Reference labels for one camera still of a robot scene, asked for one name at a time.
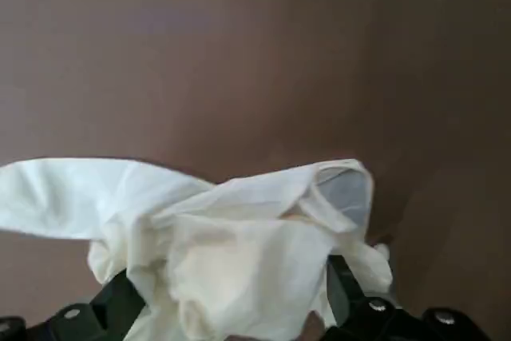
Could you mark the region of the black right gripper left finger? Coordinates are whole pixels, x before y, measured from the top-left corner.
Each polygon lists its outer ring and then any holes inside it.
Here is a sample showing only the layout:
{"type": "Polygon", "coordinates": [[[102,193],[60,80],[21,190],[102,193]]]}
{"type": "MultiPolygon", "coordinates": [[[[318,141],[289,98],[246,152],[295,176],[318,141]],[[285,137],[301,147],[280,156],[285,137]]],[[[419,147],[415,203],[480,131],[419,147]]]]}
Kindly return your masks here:
{"type": "Polygon", "coordinates": [[[123,340],[143,309],[144,299],[122,271],[90,302],[70,304],[32,327],[22,317],[2,317],[1,340],[123,340]]]}

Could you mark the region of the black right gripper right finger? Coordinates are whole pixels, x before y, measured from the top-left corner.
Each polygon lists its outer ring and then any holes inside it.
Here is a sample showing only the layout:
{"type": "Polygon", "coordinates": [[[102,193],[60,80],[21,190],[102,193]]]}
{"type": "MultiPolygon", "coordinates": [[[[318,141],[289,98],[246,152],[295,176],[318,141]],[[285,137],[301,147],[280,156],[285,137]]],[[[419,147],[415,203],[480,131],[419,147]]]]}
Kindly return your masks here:
{"type": "Polygon", "coordinates": [[[375,293],[365,293],[342,256],[327,261],[327,298],[335,325],[323,341],[490,341],[466,314],[433,307],[415,317],[375,293]]]}

